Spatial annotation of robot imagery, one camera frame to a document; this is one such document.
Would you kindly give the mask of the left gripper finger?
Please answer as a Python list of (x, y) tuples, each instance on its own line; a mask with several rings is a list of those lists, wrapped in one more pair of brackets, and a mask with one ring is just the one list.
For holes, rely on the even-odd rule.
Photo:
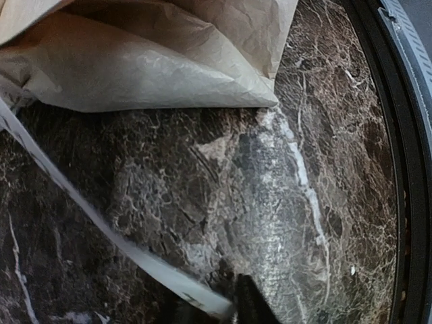
[(280, 324), (250, 275), (237, 276), (236, 310), (240, 324)]

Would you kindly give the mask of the beige wrapping paper sheet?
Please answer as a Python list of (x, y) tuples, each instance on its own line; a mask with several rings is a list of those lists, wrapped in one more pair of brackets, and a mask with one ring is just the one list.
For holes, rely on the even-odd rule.
[(295, 1), (2, 1), (1, 97), (81, 112), (272, 107)]

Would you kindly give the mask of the white printed ribbon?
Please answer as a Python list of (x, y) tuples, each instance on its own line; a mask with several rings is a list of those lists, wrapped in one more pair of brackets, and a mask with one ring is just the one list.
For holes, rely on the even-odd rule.
[(4, 101), (1, 101), (1, 125), (28, 152), (35, 163), (83, 210), (107, 239), (144, 272), (182, 300), (212, 317), (225, 320), (232, 315), (234, 305), (230, 300), (115, 233), (98, 211), (83, 198), (37, 145)]

